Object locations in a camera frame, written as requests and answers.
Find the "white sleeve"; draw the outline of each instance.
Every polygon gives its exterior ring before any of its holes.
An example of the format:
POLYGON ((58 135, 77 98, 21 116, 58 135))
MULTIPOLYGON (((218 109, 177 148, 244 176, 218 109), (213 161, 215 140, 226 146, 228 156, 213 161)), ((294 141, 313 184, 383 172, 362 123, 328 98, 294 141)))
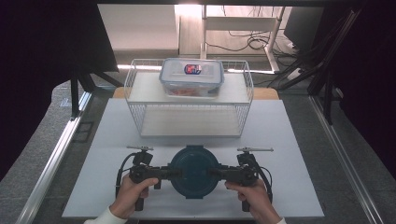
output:
POLYGON ((282 220, 280 220, 278 223, 276 224, 287 224, 285 218, 282 217, 282 220))
POLYGON ((86 220, 84 224, 124 224, 128 219, 122 219, 114 216, 110 209, 107 208, 105 212, 102 213, 96 219, 86 220))

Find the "human hand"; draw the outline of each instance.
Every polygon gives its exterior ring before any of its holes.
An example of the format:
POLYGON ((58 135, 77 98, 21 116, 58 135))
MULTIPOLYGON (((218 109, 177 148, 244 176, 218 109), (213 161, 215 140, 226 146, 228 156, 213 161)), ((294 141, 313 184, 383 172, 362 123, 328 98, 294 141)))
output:
POLYGON ((157 178, 145 179, 139 184, 134 183, 129 175, 122 178, 116 201, 110 205, 110 212, 123 219, 127 219, 134 212, 134 204, 138 198, 149 196, 149 187, 158 183, 157 178))
POLYGON ((277 214, 271 205, 268 194, 261 179, 258 179, 252 186, 244 187, 234 182, 225 182, 227 189, 238 192, 240 201, 247 200, 250 204, 250 214, 260 224, 278 223, 282 218, 277 214))

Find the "wire basket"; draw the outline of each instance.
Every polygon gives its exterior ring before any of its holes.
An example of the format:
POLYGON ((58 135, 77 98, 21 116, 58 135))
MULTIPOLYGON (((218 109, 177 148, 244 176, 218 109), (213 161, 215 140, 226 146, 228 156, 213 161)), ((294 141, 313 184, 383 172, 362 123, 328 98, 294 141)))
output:
POLYGON ((253 99, 246 61, 221 61, 224 83, 214 99, 169 97, 159 80, 163 60, 135 59, 124 95, 141 136, 240 137, 253 99))

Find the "plastic food container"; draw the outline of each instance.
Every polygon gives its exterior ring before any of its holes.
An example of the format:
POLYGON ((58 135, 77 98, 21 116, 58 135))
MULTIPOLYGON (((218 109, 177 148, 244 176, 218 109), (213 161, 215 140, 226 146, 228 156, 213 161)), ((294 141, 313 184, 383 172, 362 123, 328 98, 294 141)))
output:
POLYGON ((220 61, 171 58, 163 61, 160 81, 168 96, 214 98, 224 70, 220 61))

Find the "white table surface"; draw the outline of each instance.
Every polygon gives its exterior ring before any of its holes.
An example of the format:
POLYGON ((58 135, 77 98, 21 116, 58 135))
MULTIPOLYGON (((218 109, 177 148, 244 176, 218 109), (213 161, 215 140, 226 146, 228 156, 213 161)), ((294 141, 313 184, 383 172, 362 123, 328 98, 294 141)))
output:
MULTIPOLYGON (((63 217, 97 217, 115 198, 117 171, 133 152, 127 146, 154 147, 151 165, 164 166, 186 145, 204 145, 224 165, 237 165, 238 147, 272 147, 254 152, 273 177, 273 205, 282 217, 323 217, 318 197, 290 126, 283 102, 253 101, 240 138, 141 138, 124 99, 110 99, 63 217)), ((132 159, 126 164, 132 165, 132 159)), ((186 200, 164 180, 150 189, 138 219, 251 219, 241 210, 236 192, 224 182, 202 200, 186 200)))

